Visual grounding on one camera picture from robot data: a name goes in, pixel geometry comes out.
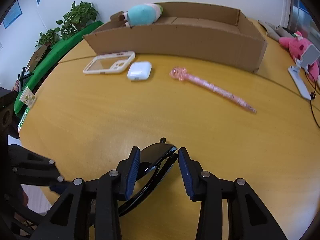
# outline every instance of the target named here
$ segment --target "wooden table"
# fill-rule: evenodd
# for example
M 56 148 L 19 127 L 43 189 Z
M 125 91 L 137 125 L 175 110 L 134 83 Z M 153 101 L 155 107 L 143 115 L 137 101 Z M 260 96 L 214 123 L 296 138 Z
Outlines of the wooden table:
M 152 63 L 144 82 L 130 82 L 126 72 L 84 75 L 94 52 L 82 41 L 39 88 L 20 131 L 22 145 L 53 158 L 67 180 L 90 180 L 114 169 L 132 146 L 143 149 L 166 137 L 217 177 L 245 178 L 288 239 L 299 239 L 318 210 L 320 130 L 287 73 L 290 56 L 268 42 L 259 74 L 287 76 L 279 78 L 282 85 L 213 62 L 161 55 L 137 55 L 137 61 Z M 274 53 L 280 61 L 271 58 Z M 278 75 L 265 69 L 271 62 Z M 172 80 L 168 73 L 177 65 L 242 97 L 257 114 Z M 316 108 L 315 115 L 320 120 Z M 55 201 L 53 193 L 46 195 Z M 155 191 L 120 219 L 122 236 L 195 239 L 199 212 L 176 163 Z M 227 239 L 226 226 L 223 232 Z

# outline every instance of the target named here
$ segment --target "gray cloth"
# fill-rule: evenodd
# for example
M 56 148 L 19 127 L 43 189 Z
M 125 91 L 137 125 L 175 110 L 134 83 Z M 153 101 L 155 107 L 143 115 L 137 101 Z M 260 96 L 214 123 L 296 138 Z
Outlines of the gray cloth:
M 274 26 L 273 24 L 268 22 L 258 22 L 267 30 L 267 36 L 274 39 L 277 42 L 279 42 L 280 37 L 292 38 L 292 35 L 281 26 Z

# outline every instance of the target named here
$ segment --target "small box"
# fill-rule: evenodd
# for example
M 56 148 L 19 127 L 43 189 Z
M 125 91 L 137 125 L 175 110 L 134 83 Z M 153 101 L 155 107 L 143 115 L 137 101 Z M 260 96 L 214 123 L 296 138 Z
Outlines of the small box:
M 33 103 L 36 101 L 35 95 L 26 87 L 20 96 L 20 101 L 26 104 L 29 108 L 33 106 Z
M 129 68 L 127 77 L 130 80 L 146 80 L 151 72 L 151 63 L 148 61 L 135 62 Z

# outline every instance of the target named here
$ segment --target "cardboard box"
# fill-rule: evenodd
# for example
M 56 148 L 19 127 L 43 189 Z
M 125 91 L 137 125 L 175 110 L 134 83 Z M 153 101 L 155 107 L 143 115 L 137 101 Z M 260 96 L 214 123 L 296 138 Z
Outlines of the cardboard box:
M 42 59 L 43 55 L 45 54 L 46 50 L 47 50 L 47 46 L 46 45 L 42 45 L 40 46 L 39 49 L 37 49 L 31 59 L 29 60 L 29 63 L 26 67 L 26 71 L 30 71 L 33 72 L 36 68 L 36 66 L 38 65 L 39 61 Z
M 256 72 L 267 41 L 238 9 L 164 2 L 162 16 L 151 25 L 124 27 L 119 12 L 85 40 L 98 54 L 134 51 L 193 57 Z

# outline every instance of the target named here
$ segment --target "window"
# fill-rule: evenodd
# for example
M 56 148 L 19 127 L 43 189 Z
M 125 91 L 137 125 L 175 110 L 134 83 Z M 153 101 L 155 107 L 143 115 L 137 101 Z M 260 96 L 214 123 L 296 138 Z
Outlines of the window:
M 307 38 L 320 49 L 320 32 L 300 0 L 293 0 L 290 18 L 288 28 L 293 32 L 300 31 L 304 38 Z
M 22 14 L 19 2 L 16 1 L 3 19 L 4 28 L 8 28 Z

